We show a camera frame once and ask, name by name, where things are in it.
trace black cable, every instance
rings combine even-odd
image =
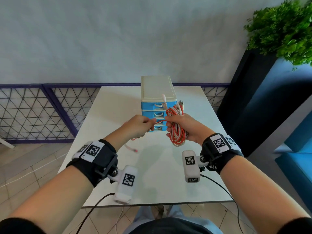
[[[104,196],[103,198],[101,198],[101,199],[96,203],[95,206],[93,206],[93,208],[90,210],[90,212],[88,212],[87,216],[85,217],[85,219],[84,219],[84,220],[82,221],[82,223],[80,224],[80,227],[79,227],[78,231],[76,232],[76,234],[78,234],[78,232],[80,231],[82,225],[83,225],[84,222],[87,220],[88,216],[89,216],[90,213],[93,211],[93,209],[95,209],[95,207],[96,207],[104,198],[106,198],[107,196],[110,196],[110,195],[115,195],[115,193],[109,193],[109,194],[107,194],[106,196]]]
[[[230,193],[229,193],[222,185],[220,185],[218,182],[214,181],[213,179],[211,179],[211,178],[209,178],[209,177],[206,177],[206,178],[208,178],[209,180],[211,180],[212,182],[214,182],[214,183],[216,183],[218,186],[220,186],[222,189],[224,189],[225,192],[233,199],[233,197],[230,195]],[[240,228],[241,232],[244,234],[243,230],[242,230],[241,227],[240,227],[240,223],[239,223],[239,208],[238,208],[238,205],[237,205],[236,201],[235,201],[234,199],[233,199],[233,201],[235,202],[235,204],[236,204],[236,206],[237,206],[237,222],[238,222],[238,225],[239,225],[239,228]]]

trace table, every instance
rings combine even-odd
[[[218,133],[225,133],[201,87],[174,87],[177,99],[185,104],[185,113]],[[141,114],[140,87],[102,87],[78,132],[60,171],[65,169],[72,155],[81,146],[92,140],[104,138],[119,128],[135,114]],[[118,167],[125,165],[138,168],[136,188],[130,205],[182,204],[232,201],[230,196],[212,181],[201,177],[199,183],[186,183],[182,164],[182,151],[194,150],[198,156],[201,146],[186,141],[175,147],[166,132],[149,132],[144,137],[127,142],[134,153],[125,146],[118,152]],[[223,181],[216,172],[204,171],[220,185]],[[117,183],[110,184],[105,179],[97,185],[83,207],[92,207],[104,195],[115,192]],[[118,206],[109,196],[99,203],[99,207]]]

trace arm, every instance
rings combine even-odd
[[[188,140],[200,146],[215,133],[187,114],[165,119],[179,123],[189,133]],[[171,132],[170,122],[167,122],[168,132]],[[257,233],[275,234],[291,220],[309,217],[296,201],[244,157],[233,157],[220,176]]]
[[[128,140],[154,129],[156,120],[136,115],[104,139],[118,151]],[[69,166],[40,188],[10,217],[32,221],[47,234],[62,233],[90,196],[93,185]]]

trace black planter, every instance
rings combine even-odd
[[[217,112],[248,157],[311,94],[312,67],[246,50]]]

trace person's right hand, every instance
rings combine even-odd
[[[176,115],[176,116],[167,116],[165,117],[167,121],[166,126],[168,126],[167,136],[170,136],[170,132],[172,131],[172,124],[171,122],[176,122],[181,125],[181,127],[189,133],[187,140],[194,141],[202,146],[204,140],[209,137],[210,135],[214,134],[215,132],[208,128],[207,126],[201,124],[199,121],[196,121],[193,117],[188,114],[184,114],[183,116]]]

